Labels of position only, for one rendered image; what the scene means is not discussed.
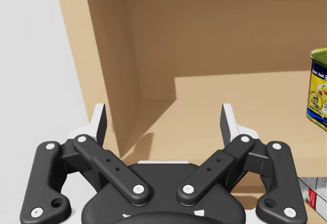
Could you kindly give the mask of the green and blue rectangular can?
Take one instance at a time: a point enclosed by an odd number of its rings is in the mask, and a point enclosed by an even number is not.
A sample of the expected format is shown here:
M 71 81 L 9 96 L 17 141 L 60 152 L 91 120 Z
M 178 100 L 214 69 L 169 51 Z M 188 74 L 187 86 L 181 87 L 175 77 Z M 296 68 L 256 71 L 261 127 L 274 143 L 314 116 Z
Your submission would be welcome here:
M 310 57 L 307 118 L 327 132 L 327 47 L 313 50 Z

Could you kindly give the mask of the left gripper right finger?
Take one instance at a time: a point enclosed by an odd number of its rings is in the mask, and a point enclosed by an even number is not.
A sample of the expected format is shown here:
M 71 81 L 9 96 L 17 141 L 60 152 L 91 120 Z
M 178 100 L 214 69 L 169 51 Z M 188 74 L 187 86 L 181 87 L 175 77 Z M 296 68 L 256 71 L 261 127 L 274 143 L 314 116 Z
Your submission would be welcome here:
M 264 144 L 258 133 L 236 122 L 231 104 L 221 108 L 220 129 L 224 148 L 217 150 L 177 188 L 184 206 L 197 204 L 214 185 L 231 191 L 252 172 L 260 175 L 266 193 L 258 199 L 255 213 L 265 223 L 307 223 L 291 149 L 284 142 Z

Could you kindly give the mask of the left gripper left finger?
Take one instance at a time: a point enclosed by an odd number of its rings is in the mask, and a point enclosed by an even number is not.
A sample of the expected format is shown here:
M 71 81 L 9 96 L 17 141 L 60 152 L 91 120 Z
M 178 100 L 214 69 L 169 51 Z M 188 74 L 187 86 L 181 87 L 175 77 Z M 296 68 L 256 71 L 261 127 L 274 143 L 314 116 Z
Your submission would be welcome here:
M 62 223 L 72 208 L 61 193 L 67 175 L 82 173 L 100 191 L 114 186 L 130 204 L 143 206 L 151 199 L 151 187 L 113 152 L 103 148 L 107 129 L 105 104 L 98 103 L 89 125 L 68 136 L 64 144 L 41 143 L 34 161 L 20 213 L 21 223 Z

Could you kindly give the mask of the pale wooden shelf unit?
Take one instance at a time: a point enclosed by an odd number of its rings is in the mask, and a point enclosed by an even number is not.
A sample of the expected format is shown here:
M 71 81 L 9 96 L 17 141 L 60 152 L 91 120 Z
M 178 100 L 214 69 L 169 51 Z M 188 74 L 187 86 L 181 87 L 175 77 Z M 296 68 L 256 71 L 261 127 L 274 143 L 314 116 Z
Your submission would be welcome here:
M 203 163 L 220 112 L 287 143 L 300 177 L 327 176 L 327 132 L 306 116 L 327 0 L 59 0 L 88 117 L 126 164 Z

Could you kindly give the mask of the red and white carton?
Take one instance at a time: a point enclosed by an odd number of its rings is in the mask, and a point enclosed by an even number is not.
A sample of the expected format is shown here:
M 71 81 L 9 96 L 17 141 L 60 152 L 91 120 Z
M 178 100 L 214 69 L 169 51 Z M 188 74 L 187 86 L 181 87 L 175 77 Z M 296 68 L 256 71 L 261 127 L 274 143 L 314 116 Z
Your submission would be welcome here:
M 304 201 L 327 221 L 327 177 L 299 177 Z

